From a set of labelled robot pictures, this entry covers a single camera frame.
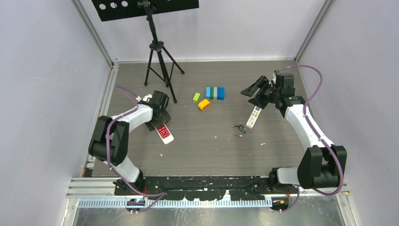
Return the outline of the white remote with red keypad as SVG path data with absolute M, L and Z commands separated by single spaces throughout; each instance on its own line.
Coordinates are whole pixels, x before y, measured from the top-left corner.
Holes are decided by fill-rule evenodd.
M 157 127 L 156 132 L 161 138 L 163 144 L 167 145 L 174 141 L 174 137 L 166 124 L 162 124 L 161 126 Z

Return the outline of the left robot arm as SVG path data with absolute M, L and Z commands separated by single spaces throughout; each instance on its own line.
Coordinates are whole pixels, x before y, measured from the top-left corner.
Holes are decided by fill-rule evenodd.
M 169 97 L 167 94 L 154 91 L 144 98 L 136 98 L 136 106 L 113 117 L 100 116 L 97 119 L 88 154 L 104 162 L 124 178 L 126 189 L 133 195 L 144 190 L 140 179 L 142 171 L 128 158 L 129 134 L 141 125 L 149 131 L 155 131 L 164 144 L 169 144 L 174 137 L 166 123 L 171 117 L 167 112 Z

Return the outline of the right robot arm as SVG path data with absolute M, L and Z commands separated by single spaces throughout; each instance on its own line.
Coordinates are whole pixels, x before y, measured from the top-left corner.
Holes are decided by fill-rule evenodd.
M 270 172 L 269 188 L 281 193 L 287 185 L 297 185 L 303 189 L 320 191 L 322 188 L 336 188 L 334 195 L 343 186 L 347 151 L 341 145 L 335 145 L 316 124 L 306 101 L 295 95 L 294 76 L 290 73 L 275 72 L 268 80 L 260 76 L 251 86 L 241 91 L 250 97 L 254 105 L 247 127 L 252 128 L 260 111 L 268 104 L 275 105 L 294 128 L 305 150 L 297 167 L 273 168 Z

